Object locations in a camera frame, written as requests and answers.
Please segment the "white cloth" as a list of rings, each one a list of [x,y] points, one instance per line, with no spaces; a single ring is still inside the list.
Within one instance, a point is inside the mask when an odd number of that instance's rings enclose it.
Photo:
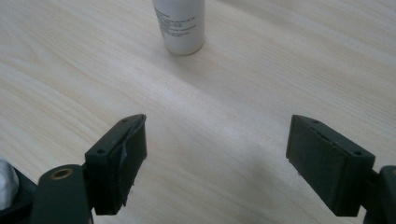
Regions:
[[[0,157],[0,211],[13,204],[18,190],[19,178],[14,167]]]

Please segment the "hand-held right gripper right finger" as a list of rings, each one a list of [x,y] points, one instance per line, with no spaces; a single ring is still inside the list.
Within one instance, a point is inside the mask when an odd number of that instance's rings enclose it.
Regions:
[[[324,123],[291,117],[286,158],[338,217],[354,217],[375,156]]]

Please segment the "white plastic bottle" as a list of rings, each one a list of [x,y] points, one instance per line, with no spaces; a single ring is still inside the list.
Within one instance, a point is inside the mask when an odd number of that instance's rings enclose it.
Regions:
[[[189,55],[205,42],[205,0],[152,0],[163,43],[176,55]]]

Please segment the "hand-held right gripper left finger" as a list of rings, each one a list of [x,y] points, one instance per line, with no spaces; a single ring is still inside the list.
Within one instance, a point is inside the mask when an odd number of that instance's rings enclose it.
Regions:
[[[99,216],[116,215],[147,157],[146,116],[133,115],[118,121],[86,153],[91,206]]]

